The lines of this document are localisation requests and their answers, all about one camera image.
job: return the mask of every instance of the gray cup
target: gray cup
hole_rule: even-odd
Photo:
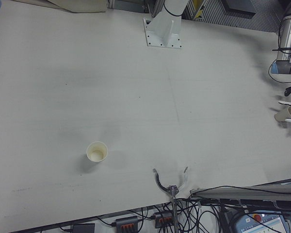
[[[282,109],[280,112],[275,114],[276,121],[285,121],[287,118],[291,119],[291,106]]]

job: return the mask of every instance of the screen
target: screen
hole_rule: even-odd
[[[277,230],[282,233],[287,233],[285,230],[284,225],[282,224],[281,218],[279,216],[271,217],[270,219],[262,221],[262,223],[274,230]],[[273,233],[274,231],[268,229],[267,227],[264,227],[262,225],[257,226],[248,226],[244,229],[242,229],[242,233]]]

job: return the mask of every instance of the table surface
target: table surface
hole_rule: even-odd
[[[179,197],[291,178],[276,35],[184,20],[182,50],[149,48],[143,17],[3,1],[0,233],[168,201],[153,168],[170,185],[189,166]]]

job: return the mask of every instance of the white paper cup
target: white paper cup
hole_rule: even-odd
[[[86,155],[90,161],[99,163],[107,158],[108,148],[103,142],[93,142],[88,146]]]
[[[291,119],[291,106],[289,106],[288,108],[284,108],[280,112],[275,114],[276,121],[285,121],[287,118]]]

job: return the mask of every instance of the red button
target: red button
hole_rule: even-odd
[[[262,217],[260,215],[253,215],[253,218],[255,219],[255,221],[257,222],[261,222],[262,221]]]

